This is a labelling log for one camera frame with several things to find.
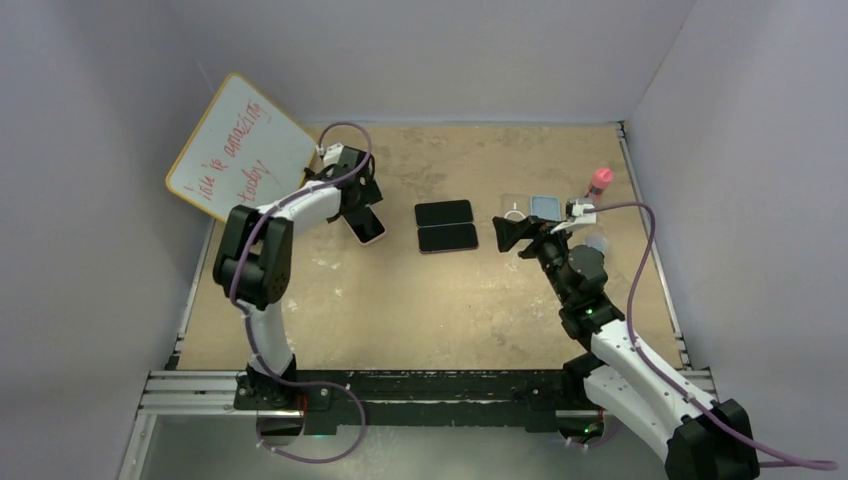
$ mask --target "phone screen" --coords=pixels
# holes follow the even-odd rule
[[[471,223],[418,229],[418,247],[421,253],[472,250],[477,246],[477,229]]]
[[[343,217],[359,243],[363,245],[368,245],[386,233],[386,227],[368,207],[356,212],[346,213]]]
[[[450,200],[447,202],[419,203],[415,205],[415,222],[419,227],[471,223],[471,202]]]

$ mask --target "pink bottle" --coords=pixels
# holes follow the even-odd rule
[[[592,181],[589,182],[589,191],[586,192],[585,198],[592,200],[592,204],[596,207],[601,205],[601,195],[604,190],[612,183],[613,174],[609,168],[599,168],[592,175]]]

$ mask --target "cable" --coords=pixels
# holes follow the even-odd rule
[[[627,313],[625,316],[625,323],[627,325],[627,333],[630,335],[630,342],[632,343],[633,348],[636,350],[636,353],[639,355],[639,358],[645,362],[645,365],[648,366],[654,373],[657,374],[660,378],[662,378],[665,383],[667,383],[671,388],[677,391],[680,395],[683,396],[684,399],[691,402],[692,405],[695,406],[698,410],[701,411],[707,418],[710,419],[719,429],[721,429],[724,433],[730,435],[736,440],[744,443],[745,445],[757,449],[767,455],[770,455],[774,458],[781,460],[780,462],[761,462],[761,468],[779,468],[779,467],[803,467],[811,470],[825,470],[832,471],[839,468],[839,464],[830,460],[807,460],[804,458],[796,457],[794,455],[790,455],[788,453],[783,453],[779,450],[775,450],[774,448],[769,447],[768,445],[764,445],[760,442],[757,442],[754,439],[748,438],[745,435],[737,432],[736,430],[730,428],[726,423],[722,422],[718,417],[716,417],[706,406],[704,406],[701,402],[696,400],[694,396],[690,395],[689,392],[680,384],[674,381],[673,378],[669,377],[665,374],[656,364],[654,364],[650,358],[642,351],[642,347],[636,342],[636,330],[633,328],[633,297],[636,295],[636,287],[639,284],[639,279],[642,277],[642,271],[645,269],[645,265],[648,263],[648,257],[651,255],[651,246],[654,244],[654,235],[656,233],[656,217],[654,216],[654,211],[648,205],[642,202],[623,202],[623,203],[614,203],[611,205],[605,205],[602,207],[594,208],[591,210],[587,210],[587,213],[600,213],[606,210],[614,210],[617,208],[623,207],[639,207],[645,210],[648,213],[649,219],[649,230],[648,230],[648,244],[645,246],[645,252],[642,254],[642,260],[639,262],[639,267],[636,269],[636,275],[633,277],[633,283],[630,284],[630,292],[627,294]]]
[[[357,130],[362,132],[363,136],[365,136],[365,142],[367,143],[367,148],[366,148],[366,151],[365,151],[365,158],[363,159],[363,161],[359,165],[357,165],[356,168],[354,168],[350,172],[342,175],[341,177],[339,177],[337,179],[331,180],[331,181],[326,182],[326,183],[322,183],[322,184],[314,186],[314,187],[310,187],[309,189],[306,189],[306,190],[298,190],[294,193],[287,195],[282,200],[277,202],[273,207],[268,209],[268,211],[265,212],[261,217],[259,217],[259,220],[256,222],[256,225],[253,227],[253,230],[251,230],[250,235],[248,235],[248,237],[247,237],[247,242],[244,245],[244,249],[242,250],[241,256],[239,257],[238,264],[236,265],[236,271],[235,271],[235,274],[233,275],[233,281],[230,284],[230,302],[242,312],[242,316],[244,317],[244,329],[245,329],[245,332],[247,333],[247,341],[250,344],[250,350],[253,353],[254,358],[256,358],[256,361],[262,367],[262,369],[265,370],[266,373],[272,374],[272,375],[269,375],[270,378],[272,378],[275,382],[277,382],[277,383],[279,383],[283,386],[286,386],[286,387],[296,387],[296,388],[297,387],[299,387],[299,388],[303,388],[303,387],[329,387],[329,388],[335,388],[337,390],[341,390],[342,392],[344,392],[345,395],[347,395],[348,397],[350,397],[351,400],[353,400],[353,403],[356,405],[357,410],[359,410],[359,416],[362,419],[362,426],[359,429],[359,435],[357,435],[356,440],[353,441],[353,444],[350,447],[348,447],[347,450],[345,450],[344,452],[342,452],[338,455],[335,455],[335,456],[329,457],[329,458],[317,458],[316,459],[316,458],[301,457],[300,455],[288,453],[286,451],[278,449],[277,447],[273,447],[273,446],[269,445],[265,440],[262,439],[262,435],[261,435],[262,432],[260,431],[259,425],[257,424],[256,434],[259,438],[259,443],[257,444],[257,446],[262,446],[265,449],[267,449],[268,451],[270,451],[272,453],[276,453],[276,454],[281,455],[283,457],[290,458],[290,459],[298,461],[298,462],[310,463],[310,464],[331,463],[331,462],[335,462],[336,460],[341,460],[342,458],[350,455],[354,450],[356,450],[357,447],[359,447],[359,445],[362,443],[362,440],[365,438],[366,431],[368,430],[367,419],[366,419],[366,416],[365,416],[365,407],[362,405],[362,402],[356,397],[356,395],[354,395],[353,392],[351,392],[347,388],[345,388],[342,385],[339,385],[337,383],[332,383],[332,382],[291,382],[291,381],[288,381],[288,380],[282,378],[280,376],[282,373],[277,374],[276,372],[271,370],[271,367],[265,361],[265,358],[262,357],[262,354],[259,352],[259,347],[256,344],[256,339],[254,338],[254,335],[253,335],[253,327],[250,324],[250,320],[251,320],[250,310],[247,307],[245,307],[244,305],[238,303],[238,301],[236,299],[236,292],[238,291],[238,283],[239,283],[239,279],[241,278],[241,273],[244,270],[244,265],[245,265],[245,263],[247,263],[247,256],[250,253],[250,247],[256,242],[256,237],[259,235],[259,231],[262,229],[262,226],[265,224],[265,222],[268,221],[268,219],[272,215],[277,213],[281,208],[285,207],[286,205],[288,205],[292,201],[297,200],[298,198],[309,195],[310,193],[312,193],[316,190],[322,190],[324,188],[335,187],[336,185],[338,185],[342,182],[345,182],[350,178],[353,178],[354,176],[356,176],[357,173],[359,173],[363,168],[365,168],[370,163],[370,161],[371,161],[371,136],[360,125],[357,125],[357,124],[351,123],[351,122],[335,122],[335,123],[331,123],[330,125],[328,125],[327,128],[325,128],[324,131],[321,132],[321,135],[318,137],[319,151],[321,149],[323,149],[324,136],[327,134],[327,132],[329,132],[330,130],[332,130],[335,127],[343,126],[343,125],[356,128]]]

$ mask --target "white smartphone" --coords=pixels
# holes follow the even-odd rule
[[[374,215],[370,207],[365,207],[353,213],[342,215],[347,222],[350,231],[356,236],[363,246],[371,245],[377,240],[383,238],[386,234],[386,227],[380,222],[380,219]]]

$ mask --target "whiteboard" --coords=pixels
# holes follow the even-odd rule
[[[165,179],[168,189],[219,220],[295,190],[315,141],[237,73],[231,73]]]

